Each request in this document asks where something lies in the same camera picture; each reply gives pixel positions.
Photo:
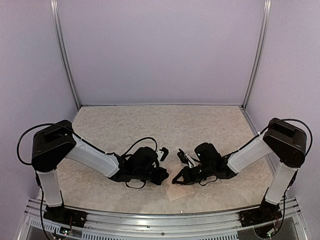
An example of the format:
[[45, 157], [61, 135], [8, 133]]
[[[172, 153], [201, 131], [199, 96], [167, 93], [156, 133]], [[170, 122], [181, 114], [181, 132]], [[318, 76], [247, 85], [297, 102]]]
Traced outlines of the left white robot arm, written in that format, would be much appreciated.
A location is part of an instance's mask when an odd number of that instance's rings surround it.
[[[29, 132], [40, 129], [33, 136], [31, 161], [25, 162], [20, 155], [20, 145]], [[160, 186], [169, 173], [160, 163], [168, 156], [167, 148], [139, 147], [134, 153], [106, 152], [79, 136], [69, 120], [57, 123], [43, 123], [27, 129], [18, 139], [16, 155], [24, 165], [33, 167], [37, 183], [50, 214], [63, 223], [70, 218], [70, 211], [64, 207], [59, 186], [57, 168], [64, 159], [85, 165], [116, 183], [128, 184], [139, 180]]]

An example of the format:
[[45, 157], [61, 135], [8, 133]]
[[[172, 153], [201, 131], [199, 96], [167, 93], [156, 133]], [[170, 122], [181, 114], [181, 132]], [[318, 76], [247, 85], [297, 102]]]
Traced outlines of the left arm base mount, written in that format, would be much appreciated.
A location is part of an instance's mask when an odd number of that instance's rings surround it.
[[58, 206], [46, 207], [43, 218], [70, 227], [84, 228], [87, 215], [85, 211]]

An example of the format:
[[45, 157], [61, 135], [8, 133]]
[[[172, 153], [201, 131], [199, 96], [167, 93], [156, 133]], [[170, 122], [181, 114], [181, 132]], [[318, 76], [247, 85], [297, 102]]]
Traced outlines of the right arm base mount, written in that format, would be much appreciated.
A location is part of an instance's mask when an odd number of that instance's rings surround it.
[[280, 210], [274, 212], [269, 210], [261, 210], [260, 208], [253, 208], [244, 210], [239, 213], [241, 226], [249, 227], [281, 219], [283, 217]]

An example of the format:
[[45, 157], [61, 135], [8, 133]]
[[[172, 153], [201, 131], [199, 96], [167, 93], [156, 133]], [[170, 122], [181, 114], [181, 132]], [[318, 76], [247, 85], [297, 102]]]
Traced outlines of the pink envelope with cream flap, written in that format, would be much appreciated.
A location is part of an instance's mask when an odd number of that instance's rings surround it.
[[164, 184], [165, 193], [170, 202], [187, 197], [195, 193], [191, 185]]

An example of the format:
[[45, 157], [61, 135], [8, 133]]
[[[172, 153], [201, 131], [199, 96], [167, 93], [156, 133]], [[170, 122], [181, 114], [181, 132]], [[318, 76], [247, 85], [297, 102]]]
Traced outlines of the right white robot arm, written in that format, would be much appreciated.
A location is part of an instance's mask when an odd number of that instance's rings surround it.
[[275, 214], [275, 206], [305, 163], [313, 141], [313, 133], [305, 122], [294, 118], [272, 118], [262, 131], [226, 155], [221, 155], [208, 142], [195, 148], [197, 159], [179, 150], [177, 155], [186, 166], [172, 179], [172, 183], [187, 186], [199, 184], [210, 177], [229, 180], [261, 159], [277, 157], [279, 163], [264, 195], [265, 203], [255, 212], [260, 222], [266, 222]]

